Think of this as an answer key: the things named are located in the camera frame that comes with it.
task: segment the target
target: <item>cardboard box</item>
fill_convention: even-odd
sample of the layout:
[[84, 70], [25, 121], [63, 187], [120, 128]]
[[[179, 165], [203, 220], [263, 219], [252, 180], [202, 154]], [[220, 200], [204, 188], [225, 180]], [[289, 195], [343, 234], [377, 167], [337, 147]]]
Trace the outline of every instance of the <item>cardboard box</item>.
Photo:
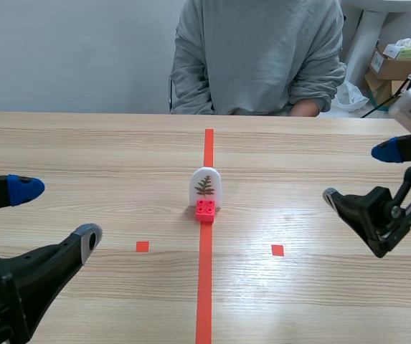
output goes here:
[[389, 44], [384, 50], [384, 55], [391, 59], [411, 59], [411, 47], [398, 47]]
[[[391, 96], [396, 94], [404, 81], [399, 80], [381, 80], [369, 70], [364, 76], [367, 83], [367, 96], [371, 99], [373, 106], [378, 106], [382, 104], [385, 100], [389, 99]], [[386, 111], [392, 106], [400, 97], [396, 97], [390, 100], [384, 107], [380, 110]]]
[[411, 74], [411, 59], [391, 59], [376, 48], [369, 67], [378, 79], [404, 81]]

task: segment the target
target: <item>hand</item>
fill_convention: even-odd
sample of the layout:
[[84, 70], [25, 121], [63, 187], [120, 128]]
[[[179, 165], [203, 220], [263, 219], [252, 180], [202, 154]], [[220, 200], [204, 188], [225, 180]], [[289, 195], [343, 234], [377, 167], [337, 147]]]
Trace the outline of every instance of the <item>hand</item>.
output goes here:
[[318, 115], [320, 115], [320, 110], [317, 104], [310, 99], [297, 102], [290, 113], [291, 117], [317, 117]]

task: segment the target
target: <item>gray sweatshirt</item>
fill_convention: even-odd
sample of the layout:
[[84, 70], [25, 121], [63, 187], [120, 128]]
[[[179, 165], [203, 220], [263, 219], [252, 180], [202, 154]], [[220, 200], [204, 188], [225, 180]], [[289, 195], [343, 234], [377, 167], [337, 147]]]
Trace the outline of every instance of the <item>gray sweatshirt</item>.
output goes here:
[[344, 81], [339, 0], [186, 0], [176, 29], [172, 113], [330, 110]]

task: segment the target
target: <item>table surface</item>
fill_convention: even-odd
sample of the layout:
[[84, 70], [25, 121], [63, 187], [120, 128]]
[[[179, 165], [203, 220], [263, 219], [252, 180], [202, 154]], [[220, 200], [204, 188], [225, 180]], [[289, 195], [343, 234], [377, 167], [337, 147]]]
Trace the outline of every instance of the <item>table surface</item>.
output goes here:
[[[410, 165], [369, 154], [405, 133], [395, 121], [0, 113], [0, 174], [47, 185], [0, 210], [0, 255], [88, 222], [104, 231], [32, 343], [194, 343], [199, 225], [187, 205], [205, 128], [224, 188], [213, 343], [411, 343], [411, 232], [374, 258], [321, 197], [395, 191]], [[151, 251], [135, 253], [146, 240]]]

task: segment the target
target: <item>red square marker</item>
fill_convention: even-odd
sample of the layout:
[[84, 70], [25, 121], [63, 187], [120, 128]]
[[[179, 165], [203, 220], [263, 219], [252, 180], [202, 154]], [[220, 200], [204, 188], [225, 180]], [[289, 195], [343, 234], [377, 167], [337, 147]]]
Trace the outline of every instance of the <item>red square marker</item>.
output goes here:
[[149, 242], [136, 242], [135, 252], [148, 253], [149, 252]]
[[283, 249], [283, 245], [272, 245], [272, 255], [278, 257], [285, 256], [285, 250]]

